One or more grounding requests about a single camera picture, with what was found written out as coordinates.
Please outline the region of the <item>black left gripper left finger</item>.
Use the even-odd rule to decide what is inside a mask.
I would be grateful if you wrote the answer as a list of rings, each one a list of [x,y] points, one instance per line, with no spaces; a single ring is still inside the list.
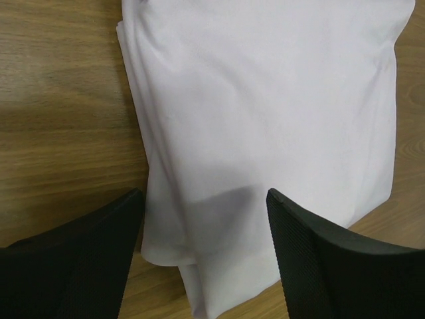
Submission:
[[[143,219],[133,189],[1,249],[2,318],[117,318]]]

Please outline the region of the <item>white t shirt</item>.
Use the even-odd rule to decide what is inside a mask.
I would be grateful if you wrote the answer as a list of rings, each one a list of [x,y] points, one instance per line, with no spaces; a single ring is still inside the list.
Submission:
[[[195,318],[280,275],[275,188],[348,227],[392,190],[394,46],[413,1],[124,1],[117,34],[149,165],[141,253]]]

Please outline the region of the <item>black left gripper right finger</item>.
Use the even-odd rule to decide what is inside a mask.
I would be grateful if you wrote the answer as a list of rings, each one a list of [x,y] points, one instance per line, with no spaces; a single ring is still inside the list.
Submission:
[[[281,194],[266,198],[290,318],[423,318],[424,251],[372,239]]]

